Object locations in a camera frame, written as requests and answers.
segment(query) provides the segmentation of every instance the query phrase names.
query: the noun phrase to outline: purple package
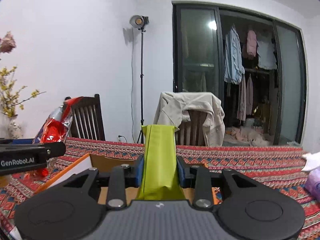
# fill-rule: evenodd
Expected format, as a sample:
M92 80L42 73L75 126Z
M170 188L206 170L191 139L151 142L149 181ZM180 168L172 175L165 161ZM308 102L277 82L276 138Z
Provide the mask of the purple package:
M320 202L320 167L310 171L304 187Z

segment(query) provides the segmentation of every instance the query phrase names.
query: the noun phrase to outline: light stand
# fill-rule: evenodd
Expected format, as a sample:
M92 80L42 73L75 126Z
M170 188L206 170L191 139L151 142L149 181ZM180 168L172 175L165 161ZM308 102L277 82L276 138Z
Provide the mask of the light stand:
M139 28L138 30L141 31L141 74L140 74L140 79L141 79L141 127L143 126L143 33L146 32L146 30L144 29L144 26ZM139 142L139 139L141 137L141 143L143 144L143 133L142 133L142 129L140 130L139 133L139 137L137 142Z

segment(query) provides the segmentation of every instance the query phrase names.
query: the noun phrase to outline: red tablecloth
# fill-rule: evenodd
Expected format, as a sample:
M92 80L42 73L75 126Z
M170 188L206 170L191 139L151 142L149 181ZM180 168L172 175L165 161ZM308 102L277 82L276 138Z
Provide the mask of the red tablecloth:
M140 144L94 141L68 138L66 154L60 157L55 169L43 181L31 182L13 175L10 184L0 191L0 222L10 232L14 227L17 205L30 198L43 183L84 154L91 153L114 158L136 159L143 154ZM320 236L320 205L304 189L307 175L301 172L305 161L302 149L296 147L194 147L177 146L177 155L187 163L208 163L209 169L219 172L225 167L238 170L265 185L279 190L298 201L306 214L306 222L299 239Z

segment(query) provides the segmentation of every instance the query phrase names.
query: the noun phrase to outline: chair back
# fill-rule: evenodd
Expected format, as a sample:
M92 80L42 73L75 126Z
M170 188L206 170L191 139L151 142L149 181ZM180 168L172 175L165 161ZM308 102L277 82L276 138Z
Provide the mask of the chair back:
M95 94L94 97L83 97L72 105L71 109L72 137L105 141L99 94Z
M207 118L207 113L189 110L190 122L182 122L177 132L178 145L205 146L202 125Z

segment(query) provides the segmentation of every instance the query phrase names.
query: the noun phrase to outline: blue denim shirt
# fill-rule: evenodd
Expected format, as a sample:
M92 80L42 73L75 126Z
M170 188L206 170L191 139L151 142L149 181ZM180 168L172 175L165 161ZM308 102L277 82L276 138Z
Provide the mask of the blue denim shirt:
M242 66L240 40L233 25L226 35L224 47L224 81L240 84L242 74L244 74L244 67Z

